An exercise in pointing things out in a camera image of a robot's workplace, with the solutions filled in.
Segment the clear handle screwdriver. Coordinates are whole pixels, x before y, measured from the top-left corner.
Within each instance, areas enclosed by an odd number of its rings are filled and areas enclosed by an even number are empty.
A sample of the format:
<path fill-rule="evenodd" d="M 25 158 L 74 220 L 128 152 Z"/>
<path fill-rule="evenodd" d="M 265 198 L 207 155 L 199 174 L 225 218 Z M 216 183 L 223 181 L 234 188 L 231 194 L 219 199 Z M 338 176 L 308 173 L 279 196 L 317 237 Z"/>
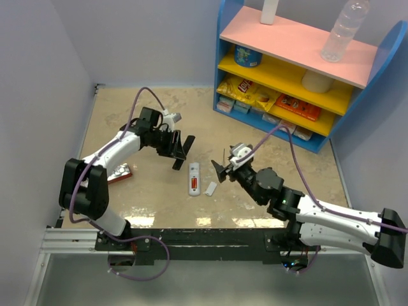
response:
<path fill-rule="evenodd" d="M 227 162 L 226 149 L 223 149 L 223 152 L 222 152 L 222 165 L 226 166 L 226 162 Z"/>

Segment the white battery cover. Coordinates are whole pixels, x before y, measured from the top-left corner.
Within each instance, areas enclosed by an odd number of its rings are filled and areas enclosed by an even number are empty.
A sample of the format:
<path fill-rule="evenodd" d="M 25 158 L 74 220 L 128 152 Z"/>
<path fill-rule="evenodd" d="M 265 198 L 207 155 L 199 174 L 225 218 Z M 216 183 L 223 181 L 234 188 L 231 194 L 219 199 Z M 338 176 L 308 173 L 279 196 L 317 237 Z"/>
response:
<path fill-rule="evenodd" d="M 216 187 L 217 184 L 215 182 L 211 182 L 205 191 L 205 195 L 212 196 L 214 194 L 214 191 L 216 190 Z"/>

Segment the white remote control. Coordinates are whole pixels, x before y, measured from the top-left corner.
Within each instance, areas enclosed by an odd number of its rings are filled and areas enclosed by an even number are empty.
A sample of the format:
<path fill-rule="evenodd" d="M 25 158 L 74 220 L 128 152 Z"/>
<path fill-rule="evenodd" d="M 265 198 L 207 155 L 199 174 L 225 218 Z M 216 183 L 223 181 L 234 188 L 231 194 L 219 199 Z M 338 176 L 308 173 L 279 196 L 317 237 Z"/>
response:
<path fill-rule="evenodd" d="M 200 164 L 190 163 L 188 170 L 188 193 L 190 196 L 199 196 L 201 194 Z"/>

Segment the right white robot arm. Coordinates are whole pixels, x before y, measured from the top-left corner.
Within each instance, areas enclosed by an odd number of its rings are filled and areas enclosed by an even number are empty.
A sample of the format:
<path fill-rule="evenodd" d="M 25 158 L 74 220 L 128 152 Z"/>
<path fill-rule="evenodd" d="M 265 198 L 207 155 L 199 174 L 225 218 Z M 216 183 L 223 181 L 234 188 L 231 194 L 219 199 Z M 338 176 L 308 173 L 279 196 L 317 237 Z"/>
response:
<path fill-rule="evenodd" d="M 288 249 L 338 247 L 366 254 L 389 268 L 404 267 L 407 228 L 396 211 L 366 212 L 313 200 L 284 186 L 284 179 L 271 167 L 255 171 L 250 161 L 242 166 L 215 161 L 212 165 L 219 182 L 238 182 L 270 215 L 288 222 L 284 234 Z"/>

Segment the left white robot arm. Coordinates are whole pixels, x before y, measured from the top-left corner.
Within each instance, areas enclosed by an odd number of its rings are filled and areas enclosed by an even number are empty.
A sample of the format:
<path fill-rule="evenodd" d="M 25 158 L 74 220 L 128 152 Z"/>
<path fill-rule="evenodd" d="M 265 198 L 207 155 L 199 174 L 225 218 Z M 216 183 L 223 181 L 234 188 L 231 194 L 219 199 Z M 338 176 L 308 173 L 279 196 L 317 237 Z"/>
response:
<path fill-rule="evenodd" d="M 69 159 L 64 166 L 59 205 L 69 215 L 81 215 L 82 221 L 108 233 L 116 249 L 127 249 L 132 242 L 130 223 L 108 207 L 108 176 L 145 147 L 174 159 L 172 168 L 180 170 L 195 140 L 193 135 L 181 140 L 181 132 L 175 128 L 180 119 L 179 113 L 143 107 L 139 117 L 122 126 L 103 148 L 84 159 Z"/>

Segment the small white box leftmost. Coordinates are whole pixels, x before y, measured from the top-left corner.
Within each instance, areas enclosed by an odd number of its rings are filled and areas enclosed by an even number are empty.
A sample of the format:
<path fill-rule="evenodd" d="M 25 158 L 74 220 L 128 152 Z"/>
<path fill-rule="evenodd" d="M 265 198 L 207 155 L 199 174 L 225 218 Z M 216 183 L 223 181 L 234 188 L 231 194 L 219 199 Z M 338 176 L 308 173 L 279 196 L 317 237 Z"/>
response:
<path fill-rule="evenodd" d="M 226 96 L 219 96 L 219 100 L 216 104 L 216 109 L 224 113 L 230 113 L 234 107 L 235 100 Z"/>

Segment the red snack packet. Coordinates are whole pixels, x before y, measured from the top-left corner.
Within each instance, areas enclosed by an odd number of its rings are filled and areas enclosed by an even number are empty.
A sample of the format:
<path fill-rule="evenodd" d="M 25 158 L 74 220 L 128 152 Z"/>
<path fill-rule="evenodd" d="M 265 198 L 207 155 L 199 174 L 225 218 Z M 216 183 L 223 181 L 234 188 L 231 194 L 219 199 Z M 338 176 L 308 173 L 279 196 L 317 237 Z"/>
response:
<path fill-rule="evenodd" d="M 113 184 L 116 182 L 120 182 L 121 180 L 128 179 L 132 176 L 133 174 L 129 165 L 127 163 L 124 163 L 114 169 L 114 171 L 108 176 L 107 182 L 108 184 Z"/>

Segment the yellow Lays chips bag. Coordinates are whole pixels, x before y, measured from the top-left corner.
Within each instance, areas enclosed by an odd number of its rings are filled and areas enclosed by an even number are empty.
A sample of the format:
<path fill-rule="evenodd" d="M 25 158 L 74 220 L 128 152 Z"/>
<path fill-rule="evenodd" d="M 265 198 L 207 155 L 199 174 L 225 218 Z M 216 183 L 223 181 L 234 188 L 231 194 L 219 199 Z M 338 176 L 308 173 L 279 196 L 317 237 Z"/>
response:
<path fill-rule="evenodd" d="M 281 92 L 252 80 L 228 74 L 217 87 L 217 93 L 268 112 L 282 95 Z"/>

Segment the orange snack box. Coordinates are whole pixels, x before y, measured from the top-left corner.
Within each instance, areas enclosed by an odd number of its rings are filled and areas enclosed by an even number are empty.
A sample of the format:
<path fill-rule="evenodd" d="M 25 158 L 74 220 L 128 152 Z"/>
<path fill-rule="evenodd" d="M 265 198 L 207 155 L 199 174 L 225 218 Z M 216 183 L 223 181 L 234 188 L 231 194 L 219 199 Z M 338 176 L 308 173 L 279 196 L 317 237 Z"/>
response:
<path fill-rule="evenodd" d="M 313 122 L 317 121 L 321 115 L 320 107 L 286 94 L 281 94 L 275 105 Z"/>

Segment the blue snack can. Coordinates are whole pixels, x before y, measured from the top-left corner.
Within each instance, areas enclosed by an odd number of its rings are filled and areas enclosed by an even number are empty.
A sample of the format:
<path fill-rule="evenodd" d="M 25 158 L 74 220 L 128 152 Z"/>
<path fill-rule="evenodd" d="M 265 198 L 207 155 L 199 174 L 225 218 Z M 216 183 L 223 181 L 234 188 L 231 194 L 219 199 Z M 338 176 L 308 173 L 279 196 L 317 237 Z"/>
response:
<path fill-rule="evenodd" d="M 263 54 L 241 45 L 235 45 L 234 60 L 241 67 L 253 68 L 261 64 Z"/>

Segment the blue shelf unit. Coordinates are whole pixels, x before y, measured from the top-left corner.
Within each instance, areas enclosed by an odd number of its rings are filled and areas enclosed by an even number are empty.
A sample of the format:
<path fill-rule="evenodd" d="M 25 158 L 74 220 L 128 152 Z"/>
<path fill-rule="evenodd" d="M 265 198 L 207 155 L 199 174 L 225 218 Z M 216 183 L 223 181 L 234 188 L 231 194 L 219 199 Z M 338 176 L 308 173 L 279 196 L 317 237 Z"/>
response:
<path fill-rule="evenodd" d="M 407 34 L 407 22 L 397 22 L 379 46 L 352 41 L 341 61 L 326 62 L 320 51 L 328 32 L 286 18 L 276 17 L 272 25 L 260 23 L 259 10 L 243 1 L 222 1 L 216 32 L 215 85 L 232 74 L 252 80 L 281 93 L 321 108 L 313 122 L 273 105 L 270 114 L 312 131 L 309 141 L 295 138 L 294 144 L 319 152 L 345 122 L 363 98 L 380 84 L 380 77 L 392 62 Z M 235 45 L 263 54 L 253 68 L 235 63 Z M 315 93 L 302 86 L 306 70 L 335 81 L 326 93 Z"/>

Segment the white paper roll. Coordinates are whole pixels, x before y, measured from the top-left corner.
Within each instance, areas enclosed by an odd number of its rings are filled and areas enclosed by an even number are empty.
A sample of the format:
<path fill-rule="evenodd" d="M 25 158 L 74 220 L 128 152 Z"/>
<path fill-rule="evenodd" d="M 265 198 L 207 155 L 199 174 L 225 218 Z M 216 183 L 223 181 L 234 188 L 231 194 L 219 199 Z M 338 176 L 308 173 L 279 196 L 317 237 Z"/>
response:
<path fill-rule="evenodd" d="M 331 89 L 334 81 L 329 76 L 308 69 L 305 71 L 301 83 L 310 92 L 326 93 Z"/>

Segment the white bottle on shelf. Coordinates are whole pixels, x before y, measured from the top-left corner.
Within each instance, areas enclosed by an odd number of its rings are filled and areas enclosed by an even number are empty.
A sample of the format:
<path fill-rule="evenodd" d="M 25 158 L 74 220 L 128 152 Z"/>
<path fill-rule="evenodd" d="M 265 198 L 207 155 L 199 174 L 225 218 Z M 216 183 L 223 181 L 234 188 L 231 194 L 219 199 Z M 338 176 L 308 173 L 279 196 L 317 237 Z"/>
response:
<path fill-rule="evenodd" d="M 276 11 L 278 7 L 279 0 L 264 0 L 263 7 L 261 10 L 260 23 L 264 25 L 272 25 Z"/>

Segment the clear plastic water bottle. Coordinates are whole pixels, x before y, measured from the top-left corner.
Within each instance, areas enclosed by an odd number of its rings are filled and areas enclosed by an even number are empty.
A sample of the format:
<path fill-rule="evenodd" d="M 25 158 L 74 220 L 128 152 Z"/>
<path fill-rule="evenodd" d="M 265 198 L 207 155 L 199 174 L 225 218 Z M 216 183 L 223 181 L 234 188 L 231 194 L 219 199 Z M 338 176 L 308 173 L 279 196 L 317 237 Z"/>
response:
<path fill-rule="evenodd" d="M 369 0 L 348 1 L 340 12 L 320 55 L 328 62 L 339 62 L 370 10 Z"/>

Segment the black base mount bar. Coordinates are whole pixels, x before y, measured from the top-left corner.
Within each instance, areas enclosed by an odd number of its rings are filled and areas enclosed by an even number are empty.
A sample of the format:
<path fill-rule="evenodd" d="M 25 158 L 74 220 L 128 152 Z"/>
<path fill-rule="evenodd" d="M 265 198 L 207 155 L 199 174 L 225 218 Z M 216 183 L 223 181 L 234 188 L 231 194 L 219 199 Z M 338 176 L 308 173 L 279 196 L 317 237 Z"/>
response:
<path fill-rule="evenodd" d="M 129 252 L 136 265 L 155 261 L 258 261 L 301 270 L 315 250 L 300 242 L 285 242 L 284 228 L 131 229 L 134 242 L 117 242 L 97 234 L 95 250 L 110 254 Z"/>

